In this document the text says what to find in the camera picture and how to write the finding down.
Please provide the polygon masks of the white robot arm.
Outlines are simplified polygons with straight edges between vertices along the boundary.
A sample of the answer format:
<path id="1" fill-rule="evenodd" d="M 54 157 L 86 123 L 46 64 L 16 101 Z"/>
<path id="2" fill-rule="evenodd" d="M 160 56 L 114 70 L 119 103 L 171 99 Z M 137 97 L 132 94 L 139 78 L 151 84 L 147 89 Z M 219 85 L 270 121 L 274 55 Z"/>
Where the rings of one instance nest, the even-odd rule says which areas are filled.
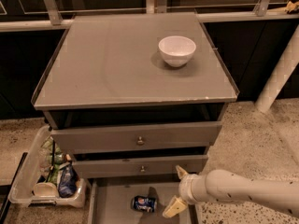
<path id="1" fill-rule="evenodd" d="M 189 205 L 201 202 L 252 202 L 299 217 L 299 183 L 245 178 L 226 170 L 213 170 L 206 175 L 189 174 L 176 166 L 179 196 L 174 196 L 164 209 L 163 216 L 173 217 Z"/>

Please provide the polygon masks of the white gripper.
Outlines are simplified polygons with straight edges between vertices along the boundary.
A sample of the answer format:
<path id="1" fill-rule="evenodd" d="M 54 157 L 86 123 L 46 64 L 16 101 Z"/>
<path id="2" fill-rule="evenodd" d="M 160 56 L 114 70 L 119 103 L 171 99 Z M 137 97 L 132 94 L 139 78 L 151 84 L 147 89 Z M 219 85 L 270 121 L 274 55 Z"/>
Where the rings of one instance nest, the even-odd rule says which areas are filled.
<path id="1" fill-rule="evenodd" d="M 169 205 L 163 211 L 163 217 L 171 218 L 183 212 L 188 204 L 198 204 L 208 201 L 206 192 L 206 177 L 204 175 L 191 174 L 181 166 L 176 166 L 180 183 L 178 193 L 180 197 L 174 196 Z"/>

